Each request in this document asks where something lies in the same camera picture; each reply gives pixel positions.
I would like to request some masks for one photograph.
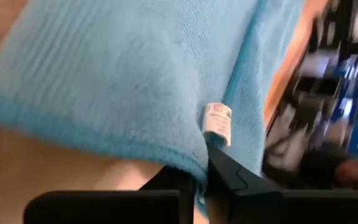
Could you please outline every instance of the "wooden table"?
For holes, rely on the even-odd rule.
[[[265,104],[265,123],[308,42],[311,19],[327,0],[308,0],[287,57],[277,71]],[[0,42],[26,0],[0,0]],[[27,202],[51,190],[138,189],[161,165],[139,160],[107,159],[0,130],[0,223],[20,223]],[[206,220],[195,212],[195,223]]]

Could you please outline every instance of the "blue towel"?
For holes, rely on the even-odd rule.
[[[205,187],[203,108],[232,108],[259,174],[263,108],[304,1],[33,0],[0,48],[0,125],[191,172]]]

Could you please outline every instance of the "microfiber towel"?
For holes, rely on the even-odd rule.
[[[263,105],[302,0],[32,0],[0,48],[0,126],[207,183],[201,121],[232,109],[223,149],[259,174]]]

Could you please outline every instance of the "white label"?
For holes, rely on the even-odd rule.
[[[203,120],[203,134],[215,133],[231,146],[231,109],[222,103],[208,103]]]

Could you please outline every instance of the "towel tag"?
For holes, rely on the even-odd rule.
[[[205,107],[203,134],[215,133],[231,146],[231,109],[222,103],[208,103]]]

